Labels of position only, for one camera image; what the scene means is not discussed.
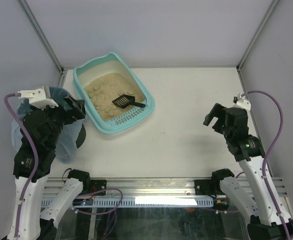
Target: gray wall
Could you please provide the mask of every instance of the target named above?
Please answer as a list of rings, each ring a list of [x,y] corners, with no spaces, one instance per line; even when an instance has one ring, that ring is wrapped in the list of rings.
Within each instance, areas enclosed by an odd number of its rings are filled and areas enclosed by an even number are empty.
[[[242,77],[247,90],[272,94],[283,108],[284,127],[271,156],[274,174],[283,178],[293,207],[293,0],[281,1],[251,52]],[[279,114],[265,96],[251,97],[265,149],[277,133]]]
[[[0,0],[0,239],[8,233],[15,197],[12,117],[3,98],[40,84],[55,85],[57,80],[58,71],[18,1]]]
[[[271,0],[27,0],[64,67],[235,67]]]

